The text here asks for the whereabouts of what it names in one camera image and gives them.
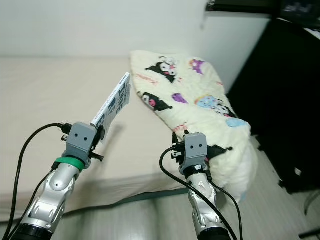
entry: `black cable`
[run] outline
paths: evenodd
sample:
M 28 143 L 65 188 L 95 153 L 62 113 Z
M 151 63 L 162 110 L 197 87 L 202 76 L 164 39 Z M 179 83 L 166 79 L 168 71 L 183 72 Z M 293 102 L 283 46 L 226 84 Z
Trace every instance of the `black cable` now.
M 161 157 L 160 157 L 160 160 L 159 160 L 159 165 L 160 165 L 160 168 L 161 170 L 167 175 L 169 176 L 170 178 L 172 178 L 173 180 L 177 181 L 178 183 L 182 184 L 183 186 L 185 186 L 186 188 L 194 191 L 206 204 L 209 205 L 210 208 L 213 209 L 213 211 L 219 216 L 219 218 L 222 220 L 222 222 L 224 223 L 225 227 L 228 229 L 228 231 L 230 232 L 233 240 L 238 240 L 237 239 L 237 236 L 236 234 L 234 233 L 234 231 L 232 230 L 231 226 L 229 225 L 229 223 L 227 222 L 227 220 L 225 219 L 225 217 L 221 214 L 221 212 L 201 193 L 199 192 L 197 189 L 195 189 L 193 186 L 189 185 L 188 183 L 186 183 L 185 181 L 179 179 L 178 177 L 174 176 L 173 174 L 171 174 L 170 172 L 168 172 L 164 166 L 163 166 L 163 160 L 164 160 L 164 157 L 165 155 L 174 150 L 173 147 L 170 147 L 168 149 L 166 149 Z
M 232 197 L 232 195 L 230 193 L 228 193 L 226 190 L 224 190 L 221 187 L 218 187 L 217 185 L 214 184 L 214 182 L 212 180 L 209 180 L 209 183 L 212 184 L 212 186 L 216 189 L 219 189 L 221 192 L 223 192 L 225 195 L 227 195 L 229 198 L 231 198 L 231 200 L 233 201 L 236 211 L 238 213 L 238 219 L 239 219 L 239 232 L 240 232 L 240 240 L 243 240 L 243 232 L 242 232 L 242 220 L 241 220 L 241 213 L 240 213 L 240 209 L 239 206 L 237 204 L 237 201 Z
M 15 180 L 14 180 L 14 187 L 13 187 L 13 196 L 12 196 L 12 204 L 11 204 L 11 213 L 10 213 L 10 218 L 9 218 L 9 222 L 8 222 L 8 227 L 6 228 L 5 234 L 2 238 L 2 240 L 7 240 L 9 233 L 11 231 L 11 227 L 12 224 L 14 222 L 14 217 L 15 217 L 15 211 L 16 211 L 16 203 L 17 203 L 17 193 L 18 193 L 18 183 L 19 183 L 19 177 L 20 177 L 20 170 L 21 170 L 21 165 L 22 165 L 22 160 L 26 151 L 26 148 L 28 146 L 28 144 L 31 142 L 31 140 L 38 134 L 40 133 L 42 130 L 51 128 L 51 127 L 59 127 L 61 128 L 63 125 L 61 123 L 51 123 L 48 125 L 45 125 L 41 128 L 39 128 L 38 130 L 36 130 L 28 139 L 27 141 L 24 143 L 21 152 L 20 152 L 20 156 L 19 156 L 19 160 L 18 160 L 18 164 L 16 167 L 16 174 L 15 174 Z
M 42 185 L 42 183 L 47 179 L 47 177 L 53 172 L 54 170 L 52 169 L 47 175 L 45 175 L 45 177 L 39 182 L 39 184 L 36 186 L 33 194 L 32 194 L 32 197 L 28 203 L 28 206 L 25 208 L 25 211 L 24 213 L 22 214 L 21 218 L 19 219 L 19 221 L 16 223 L 14 229 L 11 231 L 11 233 L 9 234 L 8 238 L 7 239 L 11 239 L 11 237 L 14 235 L 15 231 L 18 229 L 22 219 L 25 217 L 25 215 L 27 214 L 29 208 L 31 207 L 32 203 L 34 202 L 34 199 L 35 199 L 35 196 L 40 188 L 40 186 Z

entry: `bed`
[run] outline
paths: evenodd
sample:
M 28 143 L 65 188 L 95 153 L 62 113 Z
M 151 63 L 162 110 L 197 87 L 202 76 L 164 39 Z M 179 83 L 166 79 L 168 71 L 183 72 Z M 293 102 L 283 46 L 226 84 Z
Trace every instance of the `bed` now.
M 0 58 L 0 222 L 9 219 L 17 162 L 26 139 L 49 123 L 89 124 L 131 69 L 128 57 Z M 112 122 L 106 143 L 96 148 L 104 161 L 93 160 L 80 174 L 66 212 L 113 205 L 143 193 L 173 194 L 183 188 L 159 167 L 159 157 L 171 146 L 174 129 L 145 106 L 137 94 L 137 83 L 131 83 L 130 104 Z M 15 218 L 24 212 L 36 185 L 63 153 L 66 143 L 61 141 L 62 135 L 58 128 L 47 129 L 27 148 Z M 252 158 L 251 152 L 246 158 Z M 169 154 L 164 166 L 184 179 Z

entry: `cartoon character print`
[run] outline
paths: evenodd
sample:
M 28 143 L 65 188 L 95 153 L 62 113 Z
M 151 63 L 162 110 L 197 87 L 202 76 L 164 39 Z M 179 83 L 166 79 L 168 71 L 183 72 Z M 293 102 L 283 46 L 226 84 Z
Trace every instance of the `cartoon character print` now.
M 173 57 L 165 57 L 161 56 L 159 57 L 160 61 L 156 63 L 155 66 L 151 66 L 149 68 L 146 68 L 145 70 L 154 71 L 158 74 L 161 74 L 166 77 L 166 79 L 169 80 L 170 83 L 174 83 L 177 76 L 177 64 L 178 61 L 175 60 Z
M 198 98 L 195 104 L 201 108 L 213 109 L 217 114 L 229 118 L 236 118 L 236 115 L 227 107 L 223 105 L 223 101 L 211 95 L 205 95 Z
M 172 95 L 173 100 L 178 103 L 187 104 L 188 102 L 182 97 L 181 93 L 175 93 Z
M 141 99 L 144 101 L 144 103 L 153 111 L 163 111 L 166 109 L 172 109 L 172 106 L 168 106 L 164 101 L 162 101 L 159 97 L 150 94 L 148 92 L 145 92 L 144 94 L 141 94 L 141 92 L 138 92 L 138 95 L 141 97 Z
M 202 74 L 203 75 L 203 72 L 201 71 L 200 66 L 202 64 L 204 64 L 204 63 L 205 63 L 204 61 L 192 59 L 189 62 L 189 66 L 192 67 L 192 70 L 196 71 L 198 74 Z

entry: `book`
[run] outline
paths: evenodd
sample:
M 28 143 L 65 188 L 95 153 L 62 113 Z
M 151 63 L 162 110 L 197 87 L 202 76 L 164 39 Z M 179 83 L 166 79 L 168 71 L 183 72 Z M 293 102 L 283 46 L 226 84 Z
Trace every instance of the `book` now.
M 91 121 L 91 126 L 98 129 L 100 126 L 104 128 L 104 135 L 101 140 L 106 138 L 106 134 L 111 126 L 112 121 L 118 113 L 129 104 L 130 101 L 130 73 L 126 72 L 118 85 L 112 91 L 105 103 L 100 108 L 97 115 Z

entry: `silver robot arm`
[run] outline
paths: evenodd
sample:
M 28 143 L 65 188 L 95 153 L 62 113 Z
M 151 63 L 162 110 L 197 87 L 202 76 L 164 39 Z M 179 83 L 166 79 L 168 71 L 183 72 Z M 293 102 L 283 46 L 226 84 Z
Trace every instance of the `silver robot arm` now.
M 216 190 L 205 173 L 207 138 L 203 133 L 185 133 L 183 143 L 178 142 L 177 136 L 173 134 L 172 147 L 176 150 L 171 157 L 180 164 L 179 171 L 185 176 L 186 182 L 217 207 Z M 189 190 L 188 198 L 193 208 L 192 219 L 198 240 L 230 240 L 228 230 L 217 213 L 194 191 Z
M 27 210 L 13 240 L 50 240 L 81 171 L 90 166 L 91 158 L 103 159 L 103 156 L 93 153 L 100 138 L 94 126 L 77 122 L 67 132 L 68 136 L 62 137 L 66 141 L 66 149 L 54 163 L 56 170 L 44 181 L 41 195 Z

